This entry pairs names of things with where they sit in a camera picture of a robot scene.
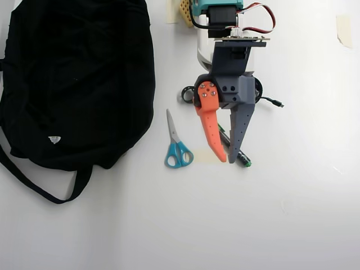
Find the grey-blue gripper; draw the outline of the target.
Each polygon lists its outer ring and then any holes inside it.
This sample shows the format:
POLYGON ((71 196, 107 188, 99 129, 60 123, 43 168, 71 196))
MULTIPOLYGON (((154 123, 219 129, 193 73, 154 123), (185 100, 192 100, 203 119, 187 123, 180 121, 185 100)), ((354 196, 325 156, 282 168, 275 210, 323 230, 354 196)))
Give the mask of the grey-blue gripper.
POLYGON ((195 82, 193 103, 200 117, 209 147, 225 163, 227 155, 219 135, 217 110, 231 110, 229 163, 240 151, 250 119, 255 110, 255 79, 253 76, 200 75, 195 82))

